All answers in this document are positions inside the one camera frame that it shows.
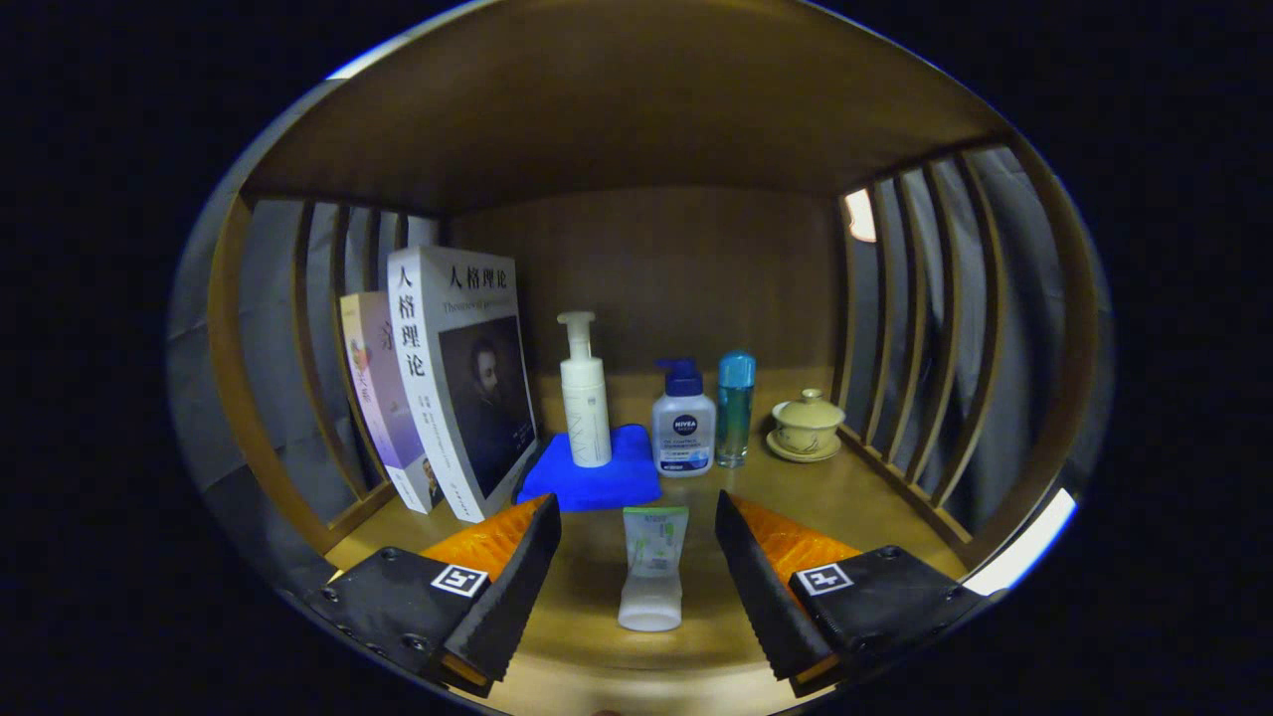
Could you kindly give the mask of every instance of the saucer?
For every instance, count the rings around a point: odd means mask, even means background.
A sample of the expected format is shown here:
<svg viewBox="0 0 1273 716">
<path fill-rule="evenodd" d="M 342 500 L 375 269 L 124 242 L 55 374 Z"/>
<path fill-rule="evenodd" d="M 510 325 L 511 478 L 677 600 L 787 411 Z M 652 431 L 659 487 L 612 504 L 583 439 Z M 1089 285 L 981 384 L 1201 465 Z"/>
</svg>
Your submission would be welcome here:
<svg viewBox="0 0 1273 716">
<path fill-rule="evenodd" d="M 834 442 L 831 442 L 827 447 L 824 447 L 817 452 L 801 455 L 799 452 L 792 452 L 778 445 L 778 438 L 774 437 L 777 433 L 777 429 L 769 431 L 769 434 L 765 436 L 765 443 L 769 445 L 769 450 L 774 451 L 774 455 L 782 457 L 783 460 L 791 460 L 792 462 L 821 462 L 840 451 L 840 438 L 838 436 L 831 436 Z"/>
</svg>

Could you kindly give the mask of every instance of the nivea logo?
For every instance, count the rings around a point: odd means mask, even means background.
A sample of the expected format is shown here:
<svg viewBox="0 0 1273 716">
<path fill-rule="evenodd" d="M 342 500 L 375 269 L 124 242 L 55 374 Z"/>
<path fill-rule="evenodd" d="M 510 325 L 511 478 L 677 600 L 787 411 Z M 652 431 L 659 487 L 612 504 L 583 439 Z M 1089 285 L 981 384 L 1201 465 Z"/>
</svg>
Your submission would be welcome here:
<svg viewBox="0 0 1273 716">
<path fill-rule="evenodd" d="M 699 429 L 699 420 L 694 415 L 681 415 L 672 420 L 672 429 L 680 434 L 690 434 Z"/>
</svg>

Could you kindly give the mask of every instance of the pump dispenser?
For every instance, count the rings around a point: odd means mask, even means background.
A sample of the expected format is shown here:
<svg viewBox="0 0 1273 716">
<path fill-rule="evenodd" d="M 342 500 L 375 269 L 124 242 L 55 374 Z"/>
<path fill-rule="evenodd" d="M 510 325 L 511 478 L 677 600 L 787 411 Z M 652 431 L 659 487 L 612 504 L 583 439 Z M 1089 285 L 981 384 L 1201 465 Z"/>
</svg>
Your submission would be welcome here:
<svg viewBox="0 0 1273 716">
<path fill-rule="evenodd" d="M 610 417 L 606 408 L 606 375 L 601 358 L 592 355 L 588 324 L 592 311 L 566 311 L 558 316 L 565 325 L 570 357 L 561 361 L 561 400 L 570 440 L 570 456 L 580 468 L 610 462 Z"/>
</svg>

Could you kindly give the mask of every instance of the nivea bottle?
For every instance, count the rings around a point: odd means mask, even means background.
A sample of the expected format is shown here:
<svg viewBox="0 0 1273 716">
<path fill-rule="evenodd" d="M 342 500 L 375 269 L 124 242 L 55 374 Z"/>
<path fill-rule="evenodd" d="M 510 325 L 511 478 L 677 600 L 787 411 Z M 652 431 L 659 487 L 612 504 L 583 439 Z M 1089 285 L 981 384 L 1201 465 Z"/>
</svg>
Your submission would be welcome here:
<svg viewBox="0 0 1273 716">
<path fill-rule="evenodd" d="M 715 404 L 703 395 L 703 373 L 693 358 L 658 364 L 667 369 L 667 377 L 651 420 L 654 468 L 668 478 L 701 475 L 712 468 Z"/>
</svg>

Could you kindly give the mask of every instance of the pink book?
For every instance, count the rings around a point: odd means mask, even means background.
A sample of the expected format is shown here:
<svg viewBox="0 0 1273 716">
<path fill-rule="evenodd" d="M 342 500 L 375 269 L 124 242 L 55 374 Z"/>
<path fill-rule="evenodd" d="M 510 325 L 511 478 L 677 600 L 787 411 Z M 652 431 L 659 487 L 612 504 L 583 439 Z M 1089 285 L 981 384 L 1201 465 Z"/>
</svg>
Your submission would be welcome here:
<svg viewBox="0 0 1273 716">
<path fill-rule="evenodd" d="M 420 443 L 402 386 L 388 294 L 381 290 L 342 296 L 340 317 L 354 392 L 376 454 L 402 502 L 428 513 L 442 501 L 442 489 Z"/>
</svg>

